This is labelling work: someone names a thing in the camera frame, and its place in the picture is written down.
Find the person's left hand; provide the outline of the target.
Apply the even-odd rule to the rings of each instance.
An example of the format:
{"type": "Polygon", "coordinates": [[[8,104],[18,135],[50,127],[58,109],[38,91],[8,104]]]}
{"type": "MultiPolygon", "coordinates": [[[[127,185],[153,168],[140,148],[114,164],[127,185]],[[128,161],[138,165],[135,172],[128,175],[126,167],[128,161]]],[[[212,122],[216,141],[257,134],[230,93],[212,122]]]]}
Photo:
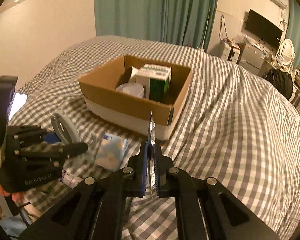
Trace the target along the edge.
{"type": "Polygon", "coordinates": [[[11,196],[12,200],[15,203],[25,203],[25,202],[27,202],[23,192],[9,193],[9,192],[5,191],[1,185],[0,185],[0,195],[4,196],[4,197],[11,196]]]}

